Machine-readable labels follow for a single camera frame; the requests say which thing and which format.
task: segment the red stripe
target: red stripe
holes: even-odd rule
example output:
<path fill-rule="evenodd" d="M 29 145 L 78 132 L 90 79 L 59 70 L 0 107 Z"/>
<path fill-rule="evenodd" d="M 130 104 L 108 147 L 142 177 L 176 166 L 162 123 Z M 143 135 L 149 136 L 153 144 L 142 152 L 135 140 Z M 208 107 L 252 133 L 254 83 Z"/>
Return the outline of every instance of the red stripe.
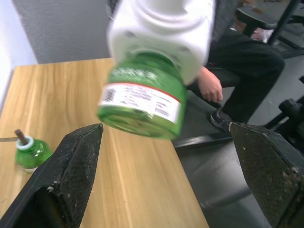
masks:
<path fill-rule="evenodd" d="M 177 100 L 179 103 L 181 103 L 179 99 L 177 99 L 176 97 L 172 96 L 171 94 L 168 94 L 168 93 L 165 92 L 165 91 L 162 91 L 162 90 L 160 90 L 160 89 L 154 88 L 154 87 L 149 86 L 149 85 L 144 85 L 144 84 L 137 83 L 137 82 L 110 82 L 110 83 L 108 83 L 108 84 L 106 84 L 106 85 L 110 85 L 110 84 L 132 84 L 132 85 L 144 86 L 144 87 L 147 87 L 147 88 L 150 88 L 150 89 L 154 89 L 154 90 L 160 91 L 160 92 L 162 92 L 162 93 L 164 93 L 164 94 L 166 94 L 166 95 L 168 95 L 168 96 L 174 98 L 174 99 Z"/>

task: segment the white cap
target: white cap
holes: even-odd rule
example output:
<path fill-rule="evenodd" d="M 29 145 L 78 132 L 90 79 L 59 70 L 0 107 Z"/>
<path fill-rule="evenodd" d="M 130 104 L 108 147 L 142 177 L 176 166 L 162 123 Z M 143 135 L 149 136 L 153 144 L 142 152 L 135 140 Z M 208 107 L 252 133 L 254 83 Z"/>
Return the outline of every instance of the white cap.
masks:
<path fill-rule="evenodd" d="M 28 140 L 28 144 L 26 144 L 26 145 L 23 145 L 20 139 L 18 139 L 16 141 L 16 147 L 17 147 L 18 150 L 25 151 L 25 150 L 31 148 L 34 145 L 35 140 L 34 140 L 33 137 L 30 137 L 30 136 L 27 136 L 27 135 L 25 137 Z"/>

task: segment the small green bottle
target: small green bottle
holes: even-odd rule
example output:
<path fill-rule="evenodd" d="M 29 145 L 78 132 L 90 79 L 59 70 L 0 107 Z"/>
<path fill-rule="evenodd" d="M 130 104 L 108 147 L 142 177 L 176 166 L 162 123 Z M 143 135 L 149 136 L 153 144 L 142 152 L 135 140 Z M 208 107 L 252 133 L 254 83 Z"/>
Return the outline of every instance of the small green bottle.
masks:
<path fill-rule="evenodd" d="M 186 94 L 182 78 L 168 58 L 141 53 L 112 69 L 97 115 L 106 125 L 122 131 L 173 139 L 181 130 Z"/>
<path fill-rule="evenodd" d="M 16 162 L 24 171 L 34 172 L 37 167 L 52 155 L 52 152 L 45 141 L 24 136 L 21 131 L 23 136 L 20 136 L 17 131 L 16 134 L 19 139 L 16 141 Z"/>

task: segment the wood grain surface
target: wood grain surface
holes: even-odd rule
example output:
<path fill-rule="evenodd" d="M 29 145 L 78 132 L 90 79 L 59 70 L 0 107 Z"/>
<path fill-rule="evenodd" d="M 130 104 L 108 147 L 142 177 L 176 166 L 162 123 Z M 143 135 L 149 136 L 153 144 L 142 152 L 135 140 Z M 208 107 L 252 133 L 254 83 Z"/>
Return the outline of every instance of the wood grain surface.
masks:
<path fill-rule="evenodd" d="M 52 151 L 69 132 L 98 123 L 95 112 L 111 59 L 20 66 L 0 118 L 0 138 L 26 135 Z M 15 164 L 15 143 L 0 142 L 0 217 L 30 174 Z M 104 126 L 82 228 L 207 228 L 179 158 L 167 140 Z"/>

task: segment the black pants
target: black pants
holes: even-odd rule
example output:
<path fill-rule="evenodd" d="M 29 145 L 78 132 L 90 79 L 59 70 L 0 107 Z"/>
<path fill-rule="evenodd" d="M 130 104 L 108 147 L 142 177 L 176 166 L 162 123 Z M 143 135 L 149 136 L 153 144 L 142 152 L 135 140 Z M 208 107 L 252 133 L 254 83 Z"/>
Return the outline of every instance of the black pants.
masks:
<path fill-rule="evenodd" d="M 282 73 L 285 62 L 272 47 L 233 30 L 228 30 L 210 48 L 209 63 L 240 77 L 223 107 L 234 121 L 248 122 Z M 188 89 L 201 97 L 197 82 Z"/>

